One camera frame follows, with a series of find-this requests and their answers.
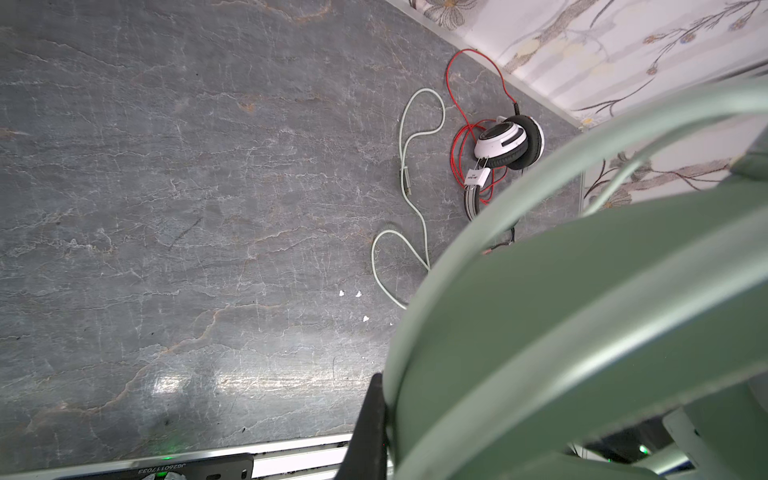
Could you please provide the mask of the mint green headphones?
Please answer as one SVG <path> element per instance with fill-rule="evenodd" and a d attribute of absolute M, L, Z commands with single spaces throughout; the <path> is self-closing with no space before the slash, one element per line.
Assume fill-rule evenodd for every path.
<path fill-rule="evenodd" d="M 767 156 L 718 186 L 608 208 L 483 248 L 628 144 L 666 147 L 767 110 L 767 83 L 710 84 L 569 142 L 458 236 L 411 300 L 383 379 L 398 479 L 652 478 L 566 456 L 670 413 L 716 478 L 767 475 Z"/>

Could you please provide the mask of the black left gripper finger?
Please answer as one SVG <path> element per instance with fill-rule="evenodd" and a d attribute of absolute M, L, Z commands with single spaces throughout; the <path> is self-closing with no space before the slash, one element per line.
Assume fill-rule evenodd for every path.
<path fill-rule="evenodd" d="M 383 374 L 372 376 L 344 459 L 335 480 L 384 480 L 387 478 L 387 407 Z"/>

